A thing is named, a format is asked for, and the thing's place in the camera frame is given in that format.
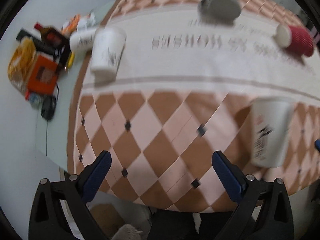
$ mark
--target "paper cup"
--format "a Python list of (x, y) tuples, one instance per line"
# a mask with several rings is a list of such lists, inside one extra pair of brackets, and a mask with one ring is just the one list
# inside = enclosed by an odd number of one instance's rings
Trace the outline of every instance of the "paper cup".
[(293, 110), (293, 100), (285, 97), (257, 98), (252, 102), (253, 165), (276, 168), (283, 164)]
[(275, 40), (279, 47), (297, 55), (311, 57), (314, 52), (313, 39), (304, 27), (279, 24)]
[(227, 21), (233, 21), (241, 14), (238, 0), (204, 0), (200, 7), (202, 12)]
[(126, 38), (124, 30), (117, 27), (98, 29), (92, 48), (90, 71), (108, 80), (115, 79)]

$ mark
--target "orange box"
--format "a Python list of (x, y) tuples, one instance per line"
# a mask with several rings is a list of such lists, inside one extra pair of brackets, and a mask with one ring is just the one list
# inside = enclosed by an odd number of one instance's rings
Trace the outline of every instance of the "orange box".
[(28, 90), (38, 94), (52, 95), (58, 79), (55, 73), (57, 67), (57, 63), (39, 55), (28, 80)]

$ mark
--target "yellow object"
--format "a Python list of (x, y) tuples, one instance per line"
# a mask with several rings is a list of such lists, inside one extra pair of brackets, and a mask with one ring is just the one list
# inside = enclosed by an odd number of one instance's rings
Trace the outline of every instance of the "yellow object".
[(69, 59), (68, 59), (68, 62), (67, 62), (67, 68), (71, 68), (72, 65), (73, 65), (73, 62), (75, 60), (75, 53), (74, 52), (71, 52), (70, 53), (70, 56), (69, 56)]
[(33, 41), (23, 38), (15, 50), (8, 66), (8, 77), (11, 82), (24, 83), (35, 60), (36, 47)]

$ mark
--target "red paper cup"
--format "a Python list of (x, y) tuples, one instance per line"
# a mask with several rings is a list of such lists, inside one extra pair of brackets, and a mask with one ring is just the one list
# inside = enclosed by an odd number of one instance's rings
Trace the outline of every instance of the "red paper cup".
[(313, 40), (306, 28), (280, 24), (276, 30), (275, 39), (279, 47), (286, 48), (295, 54), (307, 57), (313, 55)]

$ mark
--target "white paper cup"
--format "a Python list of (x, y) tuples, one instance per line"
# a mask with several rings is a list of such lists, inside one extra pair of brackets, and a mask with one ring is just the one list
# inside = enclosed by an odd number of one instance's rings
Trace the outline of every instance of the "white paper cup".
[(98, 29), (92, 48), (90, 71), (114, 80), (126, 38), (125, 31), (117, 27)]
[(288, 149), (293, 100), (285, 97), (257, 98), (252, 102), (251, 111), (252, 164), (266, 168), (281, 166)]
[(238, 0), (204, 0), (200, 7), (204, 13), (227, 21), (233, 21), (241, 14)]

